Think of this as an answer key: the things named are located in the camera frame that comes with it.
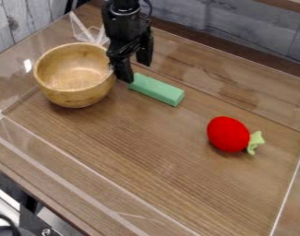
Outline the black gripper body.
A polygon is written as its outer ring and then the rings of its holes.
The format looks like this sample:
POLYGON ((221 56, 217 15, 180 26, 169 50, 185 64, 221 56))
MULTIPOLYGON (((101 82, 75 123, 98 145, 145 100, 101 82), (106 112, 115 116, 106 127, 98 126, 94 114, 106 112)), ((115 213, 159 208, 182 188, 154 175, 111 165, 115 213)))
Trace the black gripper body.
POLYGON ((141 37, 150 30, 150 17, 151 11, 147 15, 141 13, 139 0, 105 0, 102 18, 110 40, 109 57, 129 57, 138 51, 141 37))

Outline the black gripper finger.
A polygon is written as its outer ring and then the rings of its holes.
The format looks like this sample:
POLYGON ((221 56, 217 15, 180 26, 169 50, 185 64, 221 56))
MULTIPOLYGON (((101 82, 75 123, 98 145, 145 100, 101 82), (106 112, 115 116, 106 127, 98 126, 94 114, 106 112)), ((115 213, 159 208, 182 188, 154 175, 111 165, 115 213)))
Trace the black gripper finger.
POLYGON ((114 72, 119 80, 133 83, 134 82, 134 72, 131 69, 130 58, 114 58, 111 60, 111 65, 114 67, 114 72))
POLYGON ((141 37, 139 49, 135 52, 137 62, 142 65, 150 66, 153 56, 153 36, 149 30, 141 37))

